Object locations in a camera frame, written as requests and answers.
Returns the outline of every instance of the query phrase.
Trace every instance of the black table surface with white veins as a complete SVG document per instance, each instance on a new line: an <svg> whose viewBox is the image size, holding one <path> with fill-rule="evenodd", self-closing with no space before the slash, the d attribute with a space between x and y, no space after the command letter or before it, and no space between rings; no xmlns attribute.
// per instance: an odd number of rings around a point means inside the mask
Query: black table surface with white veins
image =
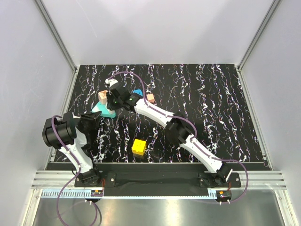
<svg viewBox="0 0 301 226"><path fill-rule="evenodd" d="M122 71L138 74L158 107L187 117L198 130L198 140L217 157L263 161L234 65L82 65L69 111L89 113L98 102L98 92L106 89L105 79ZM130 92L142 90L130 74L115 79ZM143 158L133 156L135 139L147 143ZM188 151L171 145L156 122L125 109L117 110L114 119L102 118L93 140L87 154L94 162L198 162ZM69 160L57 151L55 162L64 161Z"/></svg>

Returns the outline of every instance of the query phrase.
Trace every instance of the white backdrop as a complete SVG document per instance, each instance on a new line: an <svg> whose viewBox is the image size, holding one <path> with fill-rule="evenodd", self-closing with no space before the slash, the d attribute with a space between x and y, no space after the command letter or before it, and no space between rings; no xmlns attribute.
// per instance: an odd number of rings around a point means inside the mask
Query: white backdrop
<svg viewBox="0 0 301 226"><path fill-rule="evenodd" d="M272 0L43 0L75 64L236 63Z"/></svg>
<svg viewBox="0 0 301 226"><path fill-rule="evenodd" d="M301 2L282 1L243 68L274 169L301 223Z"/></svg>
<svg viewBox="0 0 301 226"><path fill-rule="evenodd" d="M0 225L18 226L72 72L34 1L0 1L0 33Z"/></svg>

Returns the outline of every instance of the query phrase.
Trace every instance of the yellow block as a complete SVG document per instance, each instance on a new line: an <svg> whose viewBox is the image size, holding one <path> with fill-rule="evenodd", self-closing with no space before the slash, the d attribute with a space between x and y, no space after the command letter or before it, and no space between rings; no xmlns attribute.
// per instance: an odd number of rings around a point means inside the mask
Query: yellow block
<svg viewBox="0 0 301 226"><path fill-rule="evenodd" d="M132 147L132 152L134 154L144 155L145 149L146 149L146 142L145 141L138 140L138 139L134 140L134 144L133 144L133 147Z"/></svg>

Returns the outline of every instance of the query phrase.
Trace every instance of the blue block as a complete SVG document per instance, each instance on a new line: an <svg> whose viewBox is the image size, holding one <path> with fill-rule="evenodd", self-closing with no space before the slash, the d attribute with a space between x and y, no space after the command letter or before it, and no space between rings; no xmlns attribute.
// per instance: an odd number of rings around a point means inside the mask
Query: blue block
<svg viewBox="0 0 301 226"><path fill-rule="evenodd" d="M141 89L136 89L133 91L133 93L139 94L140 96L143 97L143 93L142 93Z"/></svg>
<svg viewBox="0 0 301 226"><path fill-rule="evenodd" d="M108 109L105 107L105 105L102 105L99 101L96 104L96 106L92 109L92 112L99 112L101 111L102 114L100 116L102 117L108 117L108 118L115 118L116 117L116 113L114 111L113 114L110 114L110 112L108 111Z"/></svg>

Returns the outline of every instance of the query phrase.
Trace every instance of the floor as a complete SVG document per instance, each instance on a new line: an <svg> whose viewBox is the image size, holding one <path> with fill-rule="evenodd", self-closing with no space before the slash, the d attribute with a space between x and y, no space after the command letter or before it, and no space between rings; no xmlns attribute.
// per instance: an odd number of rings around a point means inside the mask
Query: floor
<svg viewBox="0 0 301 226"><path fill-rule="evenodd" d="M198 130L198 139L219 158L262 162L263 156L234 65L81 65L69 111L88 113L110 75L129 71L144 81L162 109L181 111ZM129 74L116 79L129 90L142 89ZM147 142L144 158L131 152L134 139ZM118 110L102 118L89 155L94 162L198 162L188 151L170 145L164 130L148 118ZM54 162L65 162L60 152Z"/></svg>
<svg viewBox="0 0 301 226"><path fill-rule="evenodd" d="M82 201L60 199L60 213L68 225L90 225L95 218L94 208ZM273 191L250 190L231 205L211 202L214 204L200 200L103 199L96 204L102 213L101 226L284 226ZM55 206L56 199L42 198L33 225L62 225Z"/></svg>

